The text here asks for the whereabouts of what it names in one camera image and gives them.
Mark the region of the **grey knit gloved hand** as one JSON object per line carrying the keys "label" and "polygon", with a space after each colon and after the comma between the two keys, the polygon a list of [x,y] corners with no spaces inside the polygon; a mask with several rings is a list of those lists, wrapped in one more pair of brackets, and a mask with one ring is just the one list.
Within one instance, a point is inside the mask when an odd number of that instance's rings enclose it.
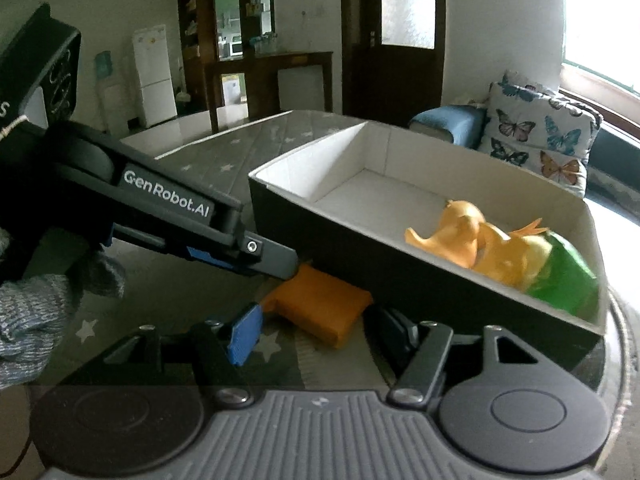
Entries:
{"label": "grey knit gloved hand", "polygon": [[121,300],[126,269],[107,253],[107,240],[79,257],[64,273],[1,283],[1,388],[38,378],[67,327],[90,294]]}

